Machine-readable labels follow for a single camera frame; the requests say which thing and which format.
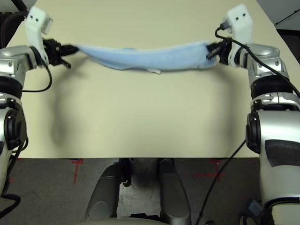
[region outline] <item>wire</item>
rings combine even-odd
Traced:
[[[1,42],[1,48],[5,48],[6,44],[5,44],[5,31],[6,31],[6,27],[9,24],[9,22],[11,22],[12,20],[19,18],[19,17],[25,17],[27,13],[26,12],[18,12],[18,13],[14,13],[9,15],[3,22],[1,29],[0,29],[0,42]]]
[[[21,151],[23,151],[26,147],[28,146],[28,138],[26,138],[25,144],[24,145],[20,145],[18,147],[18,150],[15,152],[15,155],[11,156],[11,162],[7,168],[7,174],[6,174],[6,179],[9,180],[9,175],[11,173],[11,171],[13,170],[13,167],[21,153]],[[7,189],[7,185],[9,184],[9,182],[6,181],[3,190]],[[21,198],[17,195],[13,195],[13,194],[1,194],[1,197],[4,199],[9,199],[9,200],[14,200],[15,202],[11,205],[8,206],[7,208],[5,208],[4,210],[2,210],[0,212],[0,219],[3,218],[4,216],[6,216],[8,213],[10,213],[12,210],[14,210],[21,202]]]
[[[8,206],[6,209],[0,212],[0,219],[5,217],[8,213],[10,213],[15,208],[17,208],[17,206],[21,203],[21,198],[17,195],[7,194],[7,195],[2,195],[1,197],[4,199],[14,200],[15,202],[11,206]]]
[[[297,12],[299,12],[299,11],[300,11],[300,8],[297,9],[297,10],[295,10],[293,13],[289,14],[286,18],[282,19],[281,21],[276,22],[276,23],[274,24],[274,26],[277,26],[278,24],[280,24],[281,22],[283,22],[284,20],[286,20],[287,18],[291,17],[292,15],[294,15],[295,13],[297,13]]]
[[[51,75],[51,72],[50,72],[48,66],[46,65],[46,63],[45,63],[43,60],[41,60],[41,62],[42,62],[42,65],[43,65],[43,66],[45,67],[45,69],[47,70],[48,75],[49,75],[49,83],[48,83],[48,86],[45,87],[44,89],[41,89],[41,90],[23,90],[22,92],[31,92],[31,93],[33,93],[33,92],[35,92],[35,93],[36,93],[36,92],[43,92],[43,91],[48,90],[48,89],[51,87],[51,85],[52,85],[52,75]]]
[[[243,147],[243,145],[245,144],[246,140],[243,141],[243,143],[237,148],[237,150],[229,157],[229,159],[227,159],[227,161],[224,163],[224,165],[221,167],[221,169],[219,170],[219,172],[217,173],[217,175],[215,176],[214,180],[212,181],[211,185],[210,185],[210,188],[208,189],[208,192],[205,196],[205,199],[204,199],[204,202],[202,204],[202,207],[201,207],[201,210],[199,212],[199,216],[198,216],[198,219],[196,221],[196,224],[195,225],[198,225],[201,218],[203,217],[203,212],[204,212],[204,209],[205,209],[205,206],[206,206],[206,203],[208,201],[208,198],[211,194],[211,191],[212,189],[214,188],[220,174],[223,172],[223,170],[226,168],[226,166],[231,162],[231,160],[233,159],[233,157],[236,155],[236,153],[238,153],[238,151]]]
[[[258,62],[259,64],[261,64],[263,67],[269,69],[271,72],[275,73],[276,75],[278,75],[282,80],[284,80],[291,88],[292,90],[296,93],[296,95],[298,96],[298,98],[300,98],[300,92],[298,91],[298,89],[285,77],[283,76],[280,72],[274,70],[272,67],[269,67],[268,65],[264,64],[262,61],[260,61],[254,54],[253,52],[250,50],[250,48],[247,45],[242,44],[241,42],[238,42],[237,40],[231,39],[229,37],[223,37],[221,35],[218,35],[218,31],[222,30],[220,27],[216,29],[215,31],[215,36],[217,38],[226,40],[226,41],[231,41],[236,43],[237,45],[241,46],[242,48],[244,48],[249,55],[251,55],[251,57]]]
[[[29,140],[28,140],[28,137],[27,137],[26,140],[25,140],[25,144],[24,144],[21,151],[24,151],[28,147],[28,144],[29,144]]]

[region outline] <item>beige table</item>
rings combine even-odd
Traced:
[[[39,0],[54,24],[47,38],[61,43],[154,49],[198,40],[214,31],[239,0]],[[253,42],[281,50],[291,80],[300,67],[255,0],[244,1],[254,20]],[[23,24],[10,46],[27,44]],[[228,157],[245,138],[250,111],[248,72],[210,70],[117,71],[78,53],[52,67],[53,86],[24,93],[29,147],[24,158]],[[48,83],[29,71],[26,89]],[[238,157],[255,157],[246,147]]]

